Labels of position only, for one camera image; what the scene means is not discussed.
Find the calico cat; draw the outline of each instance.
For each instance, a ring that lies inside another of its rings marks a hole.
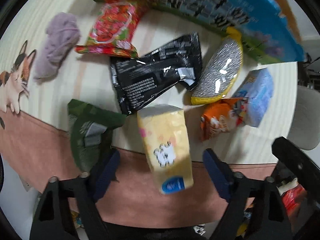
[[[0,74],[0,110],[7,112],[7,106],[16,114],[20,112],[19,95],[24,92],[28,97],[28,80],[32,63],[36,57],[34,49],[28,56],[26,55],[28,41],[25,41],[19,52],[13,67],[9,72],[3,71]]]

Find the silver glitter pouch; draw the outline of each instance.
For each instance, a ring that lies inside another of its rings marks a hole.
[[[229,34],[203,70],[191,97],[193,105],[217,102],[224,98],[238,76],[243,64],[241,34],[228,27]]]

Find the red candy bag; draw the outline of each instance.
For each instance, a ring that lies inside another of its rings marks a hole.
[[[133,33],[155,0],[105,1],[86,44],[76,46],[76,52],[138,57],[136,48],[131,44]]]

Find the screw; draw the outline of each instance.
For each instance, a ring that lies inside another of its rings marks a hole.
[[[266,177],[266,181],[269,182],[269,183],[274,183],[275,182],[273,177]]]
[[[233,174],[233,176],[235,176],[236,178],[238,178],[238,179],[242,179],[244,176],[243,176],[243,174],[241,173],[241,172],[239,172],[239,171],[236,171],[234,174]]]
[[[80,178],[84,179],[84,178],[89,177],[89,175],[90,174],[88,172],[84,171],[84,172],[81,173]]]
[[[54,183],[54,182],[56,182],[58,180],[58,178],[57,177],[51,177],[50,179],[49,179],[49,182],[50,183]]]

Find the white cartoon bear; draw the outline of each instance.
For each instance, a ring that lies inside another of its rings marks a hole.
[[[157,157],[160,167],[165,167],[167,165],[171,166],[174,164],[176,155],[171,142],[168,141],[167,144],[160,144],[159,149],[155,149],[153,153]]]

